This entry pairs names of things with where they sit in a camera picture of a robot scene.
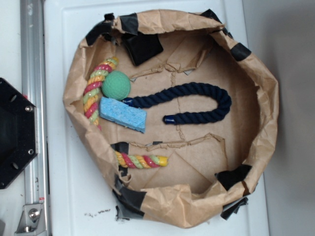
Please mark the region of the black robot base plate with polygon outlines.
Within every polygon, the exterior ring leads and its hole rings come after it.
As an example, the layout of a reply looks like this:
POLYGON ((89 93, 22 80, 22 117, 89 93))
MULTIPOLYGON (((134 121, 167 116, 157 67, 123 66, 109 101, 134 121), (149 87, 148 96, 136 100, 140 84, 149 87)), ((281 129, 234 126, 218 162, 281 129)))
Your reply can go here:
POLYGON ((36 106, 0 79, 0 188, 6 189, 37 155, 36 106))

